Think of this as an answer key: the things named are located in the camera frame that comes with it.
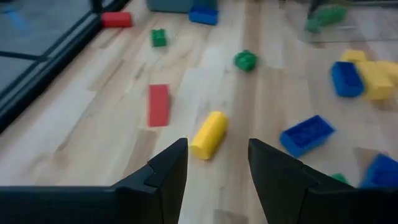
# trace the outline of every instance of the yellow lego brick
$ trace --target yellow lego brick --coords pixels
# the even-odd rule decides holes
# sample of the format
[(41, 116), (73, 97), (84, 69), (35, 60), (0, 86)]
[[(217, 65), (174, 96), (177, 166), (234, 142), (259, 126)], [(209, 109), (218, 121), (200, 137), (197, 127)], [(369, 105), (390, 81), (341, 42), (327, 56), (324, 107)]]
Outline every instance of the yellow lego brick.
[(366, 61), (366, 54), (362, 50), (347, 49), (340, 57), (342, 62), (364, 62)]
[(191, 150), (200, 159), (210, 159), (224, 137), (228, 118), (221, 111), (212, 111), (193, 138)]
[(398, 85), (398, 63), (386, 60), (377, 61), (376, 63), (387, 74), (393, 84)]
[(394, 91), (394, 85), (376, 62), (357, 62), (366, 86), (365, 98), (369, 100), (384, 100)]

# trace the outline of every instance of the blue toy brick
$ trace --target blue toy brick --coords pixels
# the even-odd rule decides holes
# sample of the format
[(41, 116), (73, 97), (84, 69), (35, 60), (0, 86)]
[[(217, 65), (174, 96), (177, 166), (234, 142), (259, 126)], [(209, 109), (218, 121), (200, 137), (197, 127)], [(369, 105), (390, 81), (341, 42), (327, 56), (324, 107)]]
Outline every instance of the blue toy brick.
[(339, 96), (355, 97), (364, 91), (362, 79), (352, 62), (335, 62), (331, 68), (331, 77)]
[(398, 162), (384, 154), (378, 154), (359, 187), (398, 187)]
[(204, 7), (192, 7), (189, 12), (189, 20), (208, 25), (216, 25), (218, 22), (218, 10)]
[(323, 144), (335, 130), (319, 115), (285, 130), (280, 135), (280, 143), (294, 157)]

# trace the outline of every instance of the toy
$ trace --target toy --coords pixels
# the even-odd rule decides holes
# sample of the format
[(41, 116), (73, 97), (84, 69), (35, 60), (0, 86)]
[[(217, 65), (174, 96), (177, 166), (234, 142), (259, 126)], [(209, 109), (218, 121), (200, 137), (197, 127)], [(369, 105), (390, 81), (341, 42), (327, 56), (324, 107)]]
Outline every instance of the toy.
[(191, 10), (192, 6), (217, 9), (217, 0), (146, 0), (151, 11), (184, 12)]
[(384, 154), (378, 154), (359, 187), (398, 187), (398, 162)]
[(218, 22), (218, 11), (204, 7), (193, 7), (189, 12), (189, 20), (209, 25), (216, 25)]
[(362, 79), (352, 62), (335, 62), (331, 67), (331, 77), (339, 96), (355, 97), (364, 90)]
[(152, 46), (161, 47), (167, 45), (166, 31), (164, 29), (152, 30)]
[(349, 184), (346, 177), (342, 173), (333, 174), (330, 177), (332, 177), (336, 180), (340, 180), (341, 182), (343, 182), (345, 184)]
[(398, 85), (398, 64), (385, 60), (377, 61), (376, 63), (387, 74), (391, 82)]
[(212, 111), (193, 138), (191, 150), (200, 159), (210, 159), (228, 127), (228, 118), (221, 111)]
[(248, 50), (238, 53), (234, 58), (234, 64), (245, 72), (250, 72), (256, 67), (257, 56)]
[(304, 29), (313, 34), (318, 34), (321, 32), (320, 23), (316, 19), (307, 19)]
[(394, 85), (375, 62), (357, 62), (356, 67), (365, 82), (367, 99), (383, 100), (392, 94)]
[(303, 121), (280, 135), (279, 141), (294, 157), (323, 144), (335, 130), (319, 115)]
[(344, 51), (339, 61), (342, 62), (364, 62), (366, 61), (366, 54), (362, 50), (351, 50)]
[(148, 126), (166, 126), (169, 123), (169, 86), (149, 85)]
[(104, 27), (131, 27), (130, 12), (104, 12), (101, 15)]
[(319, 9), (315, 12), (314, 18), (321, 26), (331, 25), (341, 22), (347, 14), (347, 9), (343, 6), (332, 6)]

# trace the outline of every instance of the wooden floor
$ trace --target wooden floor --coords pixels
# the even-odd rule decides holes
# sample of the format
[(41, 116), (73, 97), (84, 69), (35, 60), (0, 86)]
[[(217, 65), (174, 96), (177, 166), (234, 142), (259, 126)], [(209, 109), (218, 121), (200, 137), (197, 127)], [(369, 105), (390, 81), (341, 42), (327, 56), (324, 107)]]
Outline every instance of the wooden floor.
[[(344, 49), (398, 60), (396, 42), (306, 44), (278, 1), (223, 0), (217, 26), (186, 14), (149, 12), (133, 0), (131, 29), (107, 29), (0, 138), (1, 185), (111, 185), (180, 137), (191, 139), (207, 114), (224, 111), (228, 134), (211, 161), (188, 158), (180, 223), (265, 223), (249, 173), (249, 138), (279, 149), (282, 130), (315, 114), (337, 130), (301, 160), (357, 186), (377, 152), (398, 158), (396, 99), (335, 95), (328, 74)], [(169, 46), (152, 48), (164, 28)], [(249, 49), (258, 68), (233, 57)], [(146, 125), (147, 87), (167, 83), (170, 124)]]

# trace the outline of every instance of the red block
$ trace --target red block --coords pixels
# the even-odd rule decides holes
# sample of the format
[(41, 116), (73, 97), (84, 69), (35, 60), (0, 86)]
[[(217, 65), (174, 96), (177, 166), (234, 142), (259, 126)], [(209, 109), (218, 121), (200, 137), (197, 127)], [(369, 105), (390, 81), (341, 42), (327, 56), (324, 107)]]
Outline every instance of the red block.
[(149, 85), (148, 126), (169, 124), (169, 86)]
[(131, 27), (130, 12), (104, 12), (101, 15), (104, 27)]

